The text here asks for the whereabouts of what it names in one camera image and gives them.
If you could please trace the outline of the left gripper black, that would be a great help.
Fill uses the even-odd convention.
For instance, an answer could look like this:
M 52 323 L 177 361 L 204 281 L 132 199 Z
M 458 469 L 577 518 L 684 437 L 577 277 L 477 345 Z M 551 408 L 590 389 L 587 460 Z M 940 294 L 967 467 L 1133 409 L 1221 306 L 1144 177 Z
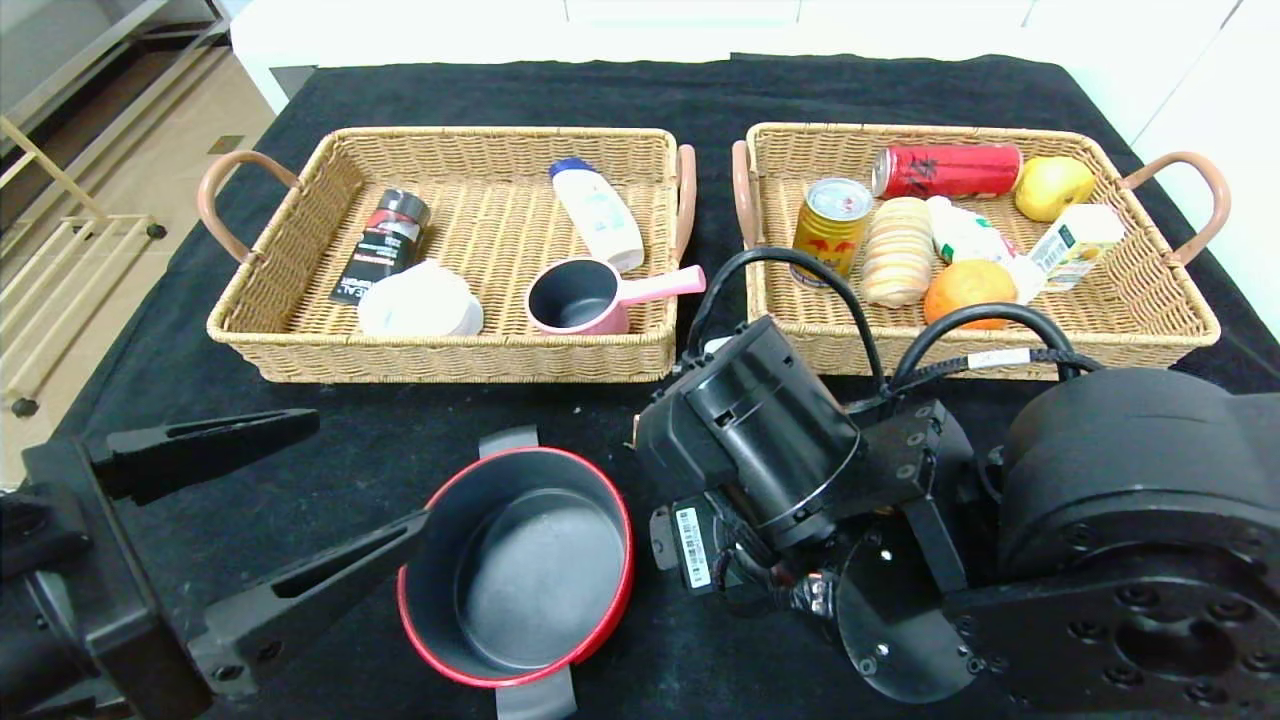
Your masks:
M 69 439 L 26 450 L 26 479 L 3 496 L 3 716 L 195 719 L 212 693 L 257 692 L 393 577 L 425 509 L 209 605 L 188 655 L 125 537 L 110 498 L 152 503 L 319 425 L 294 407 L 113 433 L 91 460 Z

